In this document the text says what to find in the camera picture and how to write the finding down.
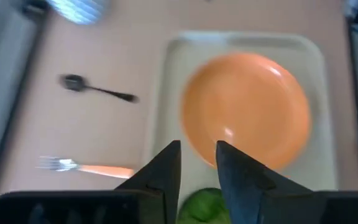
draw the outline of table surface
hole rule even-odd
[[[113,189],[121,179],[36,169],[39,156],[139,169],[153,82],[167,42],[184,30],[286,32],[323,52],[328,69],[339,180],[358,189],[358,140],[346,24],[340,0],[149,0],[112,2],[93,26],[51,13],[0,166],[0,194],[17,190]],[[63,89],[60,74],[140,97]]]

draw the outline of tray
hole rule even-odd
[[[313,129],[302,155],[280,173],[312,190],[338,189],[324,58],[310,40],[289,34],[189,31],[172,39],[156,79],[144,164],[173,139],[181,140],[179,203],[204,187],[219,187],[217,171],[192,150],[180,124],[180,98],[197,67],[229,52],[255,52],[291,72],[308,97]]]

